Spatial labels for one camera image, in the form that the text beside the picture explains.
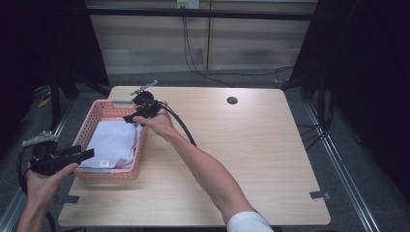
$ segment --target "round hole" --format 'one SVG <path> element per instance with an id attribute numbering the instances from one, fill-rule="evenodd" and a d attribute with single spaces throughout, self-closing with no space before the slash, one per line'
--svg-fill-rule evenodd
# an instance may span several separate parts
<path id="1" fill-rule="evenodd" d="M 238 99 L 235 98 L 235 97 L 229 97 L 226 101 L 227 101 L 228 103 L 230 103 L 230 104 L 236 104 L 236 103 L 238 103 Z"/>

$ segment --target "white wall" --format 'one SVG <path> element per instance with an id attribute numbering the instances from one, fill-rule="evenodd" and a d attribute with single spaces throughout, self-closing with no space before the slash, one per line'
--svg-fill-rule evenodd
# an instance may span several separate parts
<path id="1" fill-rule="evenodd" d="M 176 0 L 88 0 L 89 6 L 176 8 Z M 200 9 L 312 13 L 315 1 L 200 1 Z M 92 15 L 108 74 L 188 70 L 180 17 Z M 187 18 L 199 70 L 292 66 L 308 22 Z"/>

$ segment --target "human arm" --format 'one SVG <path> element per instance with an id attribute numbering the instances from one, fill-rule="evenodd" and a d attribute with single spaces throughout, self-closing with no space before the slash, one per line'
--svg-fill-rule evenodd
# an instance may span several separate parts
<path id="1" fill-rule="evenodd" d="M 26 173 L 27 203 L 20 217 L 17 232 L 42 231 L 44 216 L 52 208 L 54 196 L 61 188 L 61 182 L 76 168 L 72 163 L 52 176 L 43 176 L 32 170 Z"/>
<path id="2" fill-rule="evenodd" d="M 240 212 L 254 211 L 238 183 L 214 157 L 193 146 L 175 130 L 170 115 L 163 109 L 152 119 L 134 117 L 168 141 L 180 155 L 198 184 L 209 194 L 227 223 Z"/>

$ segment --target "power outlet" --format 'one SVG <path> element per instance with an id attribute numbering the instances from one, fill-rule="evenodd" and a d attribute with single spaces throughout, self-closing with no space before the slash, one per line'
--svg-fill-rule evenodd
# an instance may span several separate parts
<path id="1" fill-rule="evenodd" d="M 199 0 L 188 0 L 188 9 L 199 9 Z"/>
<path id="2" fill-rule="evenodd" d="M 187 9 L 188 0 L 177 0 L 177 9 Z"/>
<path id="3" fill-rule="evenodd" d="M 177 9 L 199 9 L 199 0 L 177 0 Z"/>

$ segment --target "black cable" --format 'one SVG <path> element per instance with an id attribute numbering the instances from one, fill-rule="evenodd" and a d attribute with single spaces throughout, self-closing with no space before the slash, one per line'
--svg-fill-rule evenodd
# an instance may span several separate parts
<path id="1" fill-rule="evenodd" d="M 313 142 L 311 142 L 305 148 L 306 151 L 309 150 L 317 141 L 319 141 L 319 139 L 323 138 L 328 133 L 328 131 L 329 131 L 331 125 L 332 125 L 333 118 L 334 118 L 334 113 L 335 113 L 334 112 L 334 107 L 335 107 L 335 101 L 333 99 L 331 99 L 331 102 L 330 102 L 329 108 L 328 108 L 328 120 L 324 125 L 323 132 L 321 132 L 321 134 L 319 134 L 319 136 L 315 140 L 313 140 Z"/>
<path id="2" fill-rule="evenodd" d="M 27 147 L 21 148 L 20 152 L 18 153 L 17 163 L 16 163 L 18 183 L 21 187 L 21 190 L 24 192 L 24 194 L 27 194 L 27 184 L 26 184 L 26 181 L 25 181 L 25 178 L 24 178 L 24 175 L 25 175 L 26 172 L 24 172 L 24 174 L 22 173 L 21 163 L 22 163 L 23 154 L 24 154 L 26 149 L 27 149 Z"/>
<path id="3" fill-rule="evenodd" d="M 184 124 L 184 122 L 181 120 L 181 118 L 174 112 L 174 110 L 172 110 L 171 107 L 169 107 L 169 105 L 159 101 L 160 106 L 165 109 L 166 111 L 168 111 L 169 114 L 172 115 L 172 117 L 175 118 L 175 120 L 177 120 L 177 122 L 179 123 L 179 125 L 181 126 L 181 128 L 184 130 L 185 134 L 187 135 L 188 139 L 190 140 L 190 143 L 193 144 L 194 146 L 196 146 L 195 141 L 193 140 L 192 135 L 190 134 L 190 131 L 188 130 L 187 126 Z"/>
<path id="4" fill-rule="evenodd" d="M 319 127 L 320 125 L 318 125 L 318 124 L 312 124 L 312 125 L 296 124 L 296 126 L 300 127 L 300 128 L 315 128 L 315 127 Z"/>
<path id="5" fill-rule="evenodd" d="M 65 230 L 64 232 L 75 232 L 75 231 L 78 231 L 78 230 L 82 230 L 84 232 L 87 231 L 86 228 L 74 228 L 74 229 Z"/>
<path id="6" fill-rule="evenodd" d="M 169 107 L 169 105 L 165 104 L 162 101 L 151 101 L 151 100 L 147 100 L 147 99 L 139 99 L 139 101 L 146 102 L 146 103 L 149 103 L 149 104 L 155 104 L 155 105 L 165 109 L 169 114 L 172 115 L 172 117 L 175 118 L 175 120 L 177 120 L 177 122 L 179 123 L 181 128 L 184 130 L 185 134 L 187 135 L 188 139 L 190 140 L 190 143 L 193 144 L 194 146 L 196 146 L 196 143 L 193 140 L 193 137 L 190 134 L 190 131 L 188 130 L 187 126 L 184 124 L 184 122 L 181 120 L 181 118 L 174 112 L 174 110 L 171 107 Z"/>
<path id="7" fill-rule="evenodd" d="M 317 134 L 311 135 L 310 137 L 305 138 L 305 139 L 303 140 L 303 142 L 307 142 L 307 141 L 311 140 L 312 138 L 314 138 L 314 137 L 316 137 L 316 136 L 317 136 Z"/>
<path id="8" fill-rule="evenodd" d="M 313 131 L 313 130 L 315 130 L 316 129 L 316 127 L 312 127 L 312 128 L 310 128 L 309 130 L 307 130 L 307 131 L 305 131 L 305 132 L 303 132 L 303 133 L 300 133 L 300 136 L 302 137 L 303 135 L 305 135 L 305 134 L 307 134 L 307 133 L 309 133 L 309 132 L 311 132 L 311 131 Z"/>
<path id="9" fill-rule="evenodd" d="M 47 212 L 45 216 L 48 219 L 48 223 L 50 224 L 50 230 L 51 232 L 56 232 L 56 227 L 55 227 L 55 220 L 54 217 L 52 216 L 51 212 Z"/>
<path id="10" fill-rule="evenodd" d="M 27 195 L 27 182 L 25 181 L 25 175 L 31 168 L 30 167 L 27 168 L 27 170 L 25 170 L 24 173 L 22 173 L 22 169 L 21 169 L 22 157 L 23 157 L 23 154 L 26 151 L 26 149 L 27 149 L 27 147 L 23 147 L 23 148 L 21 148 L 20 152 L 18 153 L 17 163 L 16 163 L 16 171 L 17 171 L 18 183 L 21 187 L 21 190 L 24 192 L 24 194 Z M 45 214 L 45 216 L 48 219 L 51 232 L 55 232 L 56 231 L 55 220 L 54 220 L 54 217 L 52 216 L 51 212 L 47 212 Z"/>
<path id="11" fill-rule="evenodd" d="M 228 86 L 228 87 L 234 88 L 232 85 L 230 85 L 230 84 L 228 84 L 228 83 L 225 83 L 225 82 L 223 82 L 223 81 L 220 81 L 220 80 L 217 80 L 217 79 L 213 79 L 213 78 L 211 78 L 211 77 L 206 76 L 206 74 L 201 73 L 201 72 L 196 68 L 195 63 L 193 62 L 192 54 L 191 54 L 191 52 L 190 52 L 190 40 L 189 40 L 189 37 L 188 37 L 187 19 L 186 19 L 185 17 L 183 17 L 182 20 L 183 20 L 183 24 L 184 24 L 184 53 L 185 53 L 185 61 L 186 61 L 186 63 L 187 63 L 188 68 L 190 69 L 190 71 L 193 72 L 193 73 L 195 73 L 195 74 L 201 75 L 202 77 L 204 77 L 204 78 L 206 78 L 206 79 L 214 80 L 214 81 L 216 81 L 216 82 L 218 82 L 218 83 L 221 83 L 221 84 L 226 85 L 226 86 Z M 190 55 L 190 60 L 191 60 L 191 62 L 192 62 L 192 65 L 193 65 L 194 70 L 192 69 L 192 67 L 190 66 L 190 62 L 188 61 L 187 45 L 188 45 L 188 51 L 189 51 L 189 55 Z"/>
<path id="12" fill-rule="evenodd" d="M 262 76 L 262 75 L 272 75 L 274 74 L 277 77 L 277 86 L 276 88 L 278 88 L 278 73 L 284 72 L 288 69 L 292 69 L 294 68 L 294 66 L 289 66 L 289 67 L 281 67 L 276 69 L 274 72 L 265 72 L 265 73 L 237 73 L 237 72 L 219 72 L 219 73 L 203 73 L 200 72 L 197 68 L 196 65 L 193 62 L 193 58 L 192 58 L 192 54 L 190 52 L 190 39 L 188 36 L 188 26 L 187 26 L 187 19 L 185 17 L 183 17 L 183 24 L 184 24 L 184 51 L 185 51 L 185 60 L 187 63 L 188 68 L 190 69 L 191 72 L 195 73 L 195 74 L 199 74 L 204 78 L 207 79 L 211 79 L 214 80 L 216 82 L 219 82 L 221 84 L 227 85 L 231 88 L 233 88 L 232 85 L 227 84 L 223 81 L 217 80 L 217 79 L 213 79 L 210 78 L 209 76 L 211 75 L 245 75 L 245 76 Z M 190 62 L 188 61 L 188 55 L 190 56 L 190 62 L 192 63 L 193 69 L 190 66 Z"/>
<path id="13" fill-rule="evenodd" d="M 46 89 L 45 91 L 42 92 L 42 90 L 44 90 L 45 88 L 47 88 L 48 86 L 43 86 L 42 88 L 39 88 L 38 90 L 35 90 L 33 92 L 33 99 L 36 99 L 44 94 L 46 94 L 49 91 L 49 88 Z"/>
<path id="14" fill-rule="evenodd" d="M 281 85 L 279 87 L 279 89 L 283 92 L 287 91 L 290 88 L 294 88 L 295 86 L 299 86 L 302 84 L 302 82 L 305 79 L 308 79 L 310 76 L 312 75 L 312 73 L 307 72 L 304 73 L 303 75 L 301 75 L 299 78 L 296 79 L 290 79 L 289 81 L 287 81 L 286 83 L 284 83 L 283 85 Z"/>

